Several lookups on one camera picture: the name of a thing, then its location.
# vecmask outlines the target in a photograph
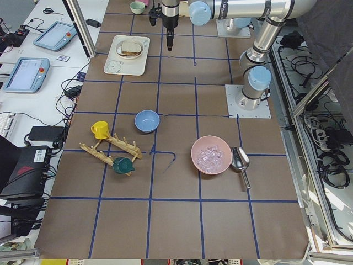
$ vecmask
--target white mounting plate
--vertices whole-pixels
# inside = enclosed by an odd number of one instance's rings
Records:
[[[135,59],[126,59],[117,54],[117,45],[123,40],[134,40],[143,46],[141,55]],[[104,72],[111,75],[141,76],[145,72],[149,48],[148,37],[117,35],[113,38],[111,47],[104,65]]]
[[[230,38],[246,38],[249,39],[251,37],[250,30],[246,26],[242,28],[238,34],[232,34],[231,31],[228,31],[224,25],[224,19],[217,19],[217,32],[219,37],[230,37]]]
[[[227,105],[228,114],[231,118],[253,118],[253,119],[271,119],[271,113],[269,109],[268,102],[261,101],[260,105],[255,110],[244,110],[239,107],[236,103],[236,95],[243,89],[243,85],[239,84],[227,84],[226,85],[226,95],[227,95]]]

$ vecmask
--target bowl of ice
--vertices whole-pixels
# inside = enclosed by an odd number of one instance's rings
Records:
[[[231,165],[232,151],[223,139],[207,135],[194,142],[191,158],[199,171],[215,175],[224,172]]]

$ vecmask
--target white label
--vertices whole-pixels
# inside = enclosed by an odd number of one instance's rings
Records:
[[[39,163],[39,162],[43,162],[44,158],[45,158],[45,153],[46,150],[45,149],[39,149],[37,151],[35,151],[35,156],[34,156],[34,163]]]

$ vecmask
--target black fabric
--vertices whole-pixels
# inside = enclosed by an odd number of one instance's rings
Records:
[[[328,75],[328,80],[338,102],[342,114],[347,120],[347,129],[353,132],[353,53],[347,55]]]
[[[353,1],[318,0],[297,18],[315,62],[326,72],[353,46]]]

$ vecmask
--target blue bowl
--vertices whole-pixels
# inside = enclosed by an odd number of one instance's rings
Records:
[[[159,116],[152,110],[143,110],[135,117],[135,125],[144,133],[154,131],[159,125]]]

